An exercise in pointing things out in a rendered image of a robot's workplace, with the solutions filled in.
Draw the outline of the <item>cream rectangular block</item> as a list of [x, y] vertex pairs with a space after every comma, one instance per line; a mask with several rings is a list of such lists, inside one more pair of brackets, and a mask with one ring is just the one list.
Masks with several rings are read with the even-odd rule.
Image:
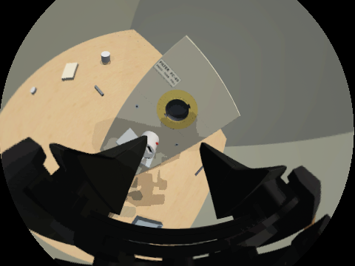
[[76, 69], [77, 69], [77, 65], [78, 63], [66, 63], [65, 65], [65, 68], [62, 72], [62, 75], [61, 75], [61, 79], [64, 81], [64, 80], [72, 80], [74, 79], [75, 75], [76, 75]]

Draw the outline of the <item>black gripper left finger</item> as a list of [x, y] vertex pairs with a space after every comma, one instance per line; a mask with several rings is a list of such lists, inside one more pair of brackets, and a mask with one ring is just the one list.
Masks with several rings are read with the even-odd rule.
[[119, 215], [146, 145], [147, 136], [142, 136], [94, 154], [58, 143], [50, 144], [50, 151], [58, 166], [88, 181], [109, 212]]

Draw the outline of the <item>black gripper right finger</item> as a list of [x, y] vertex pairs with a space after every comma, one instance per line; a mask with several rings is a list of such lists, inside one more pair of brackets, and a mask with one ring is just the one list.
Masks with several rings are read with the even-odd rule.
[[231, 211], [245, 202], [261, 184], [277, 180], [287, 169], [287, 166], [246, 168], [206, 142], [201, 142], [199, 151], [217, 219], [231, 216]]

